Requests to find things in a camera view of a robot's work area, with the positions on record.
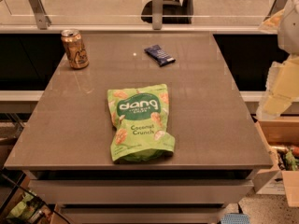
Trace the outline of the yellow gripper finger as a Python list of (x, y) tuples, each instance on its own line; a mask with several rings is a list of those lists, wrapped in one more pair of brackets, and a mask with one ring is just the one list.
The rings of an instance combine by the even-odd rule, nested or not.
[(284, 10), (281, 9), (274, 15), (270, 16), (268, 19), (266, 19), (260, 24), (259, 30), (265, 33), (276, 33), (278, 31), (278, 27), (282, 19), (283, 13)]
[(260, 120), (271, 120), (279, 117), (299, 97), (299, 57), (290, 56), (283, 63), (272, 62), (265, 87), (256, 115)]

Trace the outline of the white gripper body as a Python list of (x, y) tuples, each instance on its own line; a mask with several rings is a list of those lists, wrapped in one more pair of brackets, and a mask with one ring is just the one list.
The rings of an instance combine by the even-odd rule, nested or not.
[(291, 55), (299, 54), (299, 0), (293, 0), (283, 12), (278, 27), (278, 46)]

